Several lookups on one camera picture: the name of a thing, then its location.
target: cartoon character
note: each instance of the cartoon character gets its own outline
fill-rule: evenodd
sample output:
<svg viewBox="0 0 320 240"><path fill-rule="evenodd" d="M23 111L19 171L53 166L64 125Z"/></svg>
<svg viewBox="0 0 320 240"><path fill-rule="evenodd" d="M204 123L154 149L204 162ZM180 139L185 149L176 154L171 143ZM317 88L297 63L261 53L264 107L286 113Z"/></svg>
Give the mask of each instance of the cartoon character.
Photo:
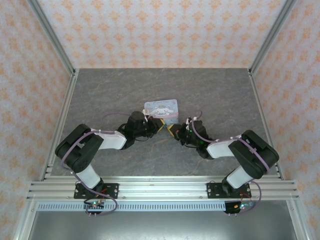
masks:
<svg viewBox="0 0 320 240"><path fill-rule="evenodd" d="M155 117L168 116L174 112L174 110L169 109L169 107L170 106L166 107L163 105L160 105L160 106L157 105L155 109L152 112L150 112L150 115L154 115Z"/></svg>

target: patterned wallpaper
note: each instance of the patterned wallpaper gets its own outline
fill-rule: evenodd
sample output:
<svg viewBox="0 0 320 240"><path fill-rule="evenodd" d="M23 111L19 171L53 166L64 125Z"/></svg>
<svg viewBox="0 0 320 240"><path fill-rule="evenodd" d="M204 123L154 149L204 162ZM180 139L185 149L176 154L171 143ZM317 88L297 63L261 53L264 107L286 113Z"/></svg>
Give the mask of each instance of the patterned wallpaper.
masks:
<svg viewBox="0 0 320 240"><path fill-rule="evenodd" d="M255 75L287 179L297 180L320 239L320 4L298 0Z"/></svg>
<svg viewBox="0 0 320 240"><path fill-rule="evenodd" d="M0 1L0 42L0 239L11 240L70 77L26 0Z"/></svg>
<svg viewBox="0 0 320 240"><path fill-rule="evenodd" d="M40 0L75 68L248 68L285 0Z"/></svg>

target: gray stone surface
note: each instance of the gray stone surface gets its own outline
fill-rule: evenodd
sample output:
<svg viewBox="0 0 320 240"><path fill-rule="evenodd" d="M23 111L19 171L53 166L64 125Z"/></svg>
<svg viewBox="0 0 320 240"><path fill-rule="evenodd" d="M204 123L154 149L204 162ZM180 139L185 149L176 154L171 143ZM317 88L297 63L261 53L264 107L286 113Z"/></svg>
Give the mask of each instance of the gray stone surface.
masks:
<svg viewBox="0 0 320 240"><path fill-rule="evenodd" d="M180 123L202 110L201 120L211 138L236 136L252 129L267 139L244 68L81 69L62 138L81 123L115 130L128 118L110 116L102 122L105 114L130 114L141 111L145 102L167 99L177 99ZM69 175L59 164L57 158L52 175ZM202 159L195 149L181 146L163 129L127 150L98 151L92 165L101 176L202 176L226 175L239 164L234 157Z"/></svg>

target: black bracket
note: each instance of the black bracket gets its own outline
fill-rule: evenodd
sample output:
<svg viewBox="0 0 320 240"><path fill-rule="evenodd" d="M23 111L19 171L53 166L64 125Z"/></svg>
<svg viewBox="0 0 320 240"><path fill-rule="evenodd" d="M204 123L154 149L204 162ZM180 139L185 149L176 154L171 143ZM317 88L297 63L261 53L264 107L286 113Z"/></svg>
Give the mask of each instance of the black bracket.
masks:
<svg viewBox="0 0 320 240"><path fill-rule="evenodd" d="M245 194L248 194L250 197L252 196L249 183L242 185L235 192L227 194L223 190L221 182L209 182L206 184L206 193L208 199L241 199L241 197L248 199L249 197Z"/></svg>
<svg viewBox="0 0 320 240"><path fill-rule="evenodd" d="M108 195L114 199L118 198L119 184L118 183L104 183L102 189L105 190L103 194ZM87 190L81 183L75 185L74 199L102 199L102 196L97 196L91 191Z"/></svg>

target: enclosure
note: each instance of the enclosure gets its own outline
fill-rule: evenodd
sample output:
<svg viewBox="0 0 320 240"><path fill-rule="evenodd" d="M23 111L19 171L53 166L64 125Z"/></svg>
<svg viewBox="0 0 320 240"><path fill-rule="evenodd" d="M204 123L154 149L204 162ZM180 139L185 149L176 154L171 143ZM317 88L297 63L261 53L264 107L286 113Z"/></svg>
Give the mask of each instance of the enclosure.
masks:
<svg viewBox="0 0 320 240"><path fill-rule="evenodd" d="M10 0L0 10L4 239L319 238L319 1ZM79 124L114 131L128 116L106 114L171 99L180 124L201 111L212 139L253 130L278 152L261 191L249 185L261 203L228 217L230 199L209 198L207 184L237 159L204 159L164 127L96 153L119 206L88 218L58 144Z"/></svg>

